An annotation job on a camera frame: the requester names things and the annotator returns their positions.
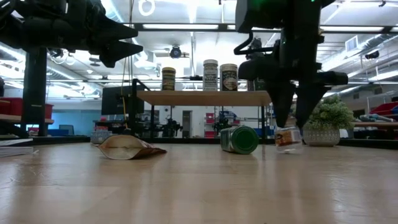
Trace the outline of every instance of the green can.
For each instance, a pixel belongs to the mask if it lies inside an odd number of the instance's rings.
[[[259,144],[257,133],[247,126],[222,129],[220,133],[221,148],[226,152],[250,154]]]

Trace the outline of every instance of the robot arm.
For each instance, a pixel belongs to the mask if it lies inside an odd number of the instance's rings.
[[[3,0],[0,6],[0,41],[16,49],[87,50],[110,68],[142,51],[140,45],[120,41],[138,32],[108,19],[100,0]]]
[[[318,72],[317,45],[323,43],[319,35],[320,12],[334,0],[238,0],[236,29],[249,34],[238,46],[236,55],[271,52],[263,57],[250,57],[239,67],[239,78],[264,80],[274,105],[278,127],[287,121],[293,95],[297,95],[297,126],[302,128],[317,103],[332,85],[346,85],[345,73]],[[278,28],[280,40],[268,48],[241,50],[252,42],[252,28]]]

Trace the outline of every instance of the door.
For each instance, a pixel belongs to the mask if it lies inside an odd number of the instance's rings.
[[[192,111],[182,111],[182,137],[191,138]]]

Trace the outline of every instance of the wooden shelf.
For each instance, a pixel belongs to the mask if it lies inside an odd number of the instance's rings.
[[[267,106],[266,91],[138,91],[151,105],[163,106]]]
[[[0,119],[3,121],[9,121],[12,123],[20,123],[21,122],[21,116],[15,116],[15,115],[0,114]],[[54,120],[46,119],[45,122],[47,124],[53,124]]]

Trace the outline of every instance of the chair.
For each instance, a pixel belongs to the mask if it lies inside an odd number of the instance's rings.
[[[75,134],[75,130],[73,128],[73,125],[69,125],[69,124],[60,124],[59,127],[61,130],[68,130],[68,135],[74,135]]]

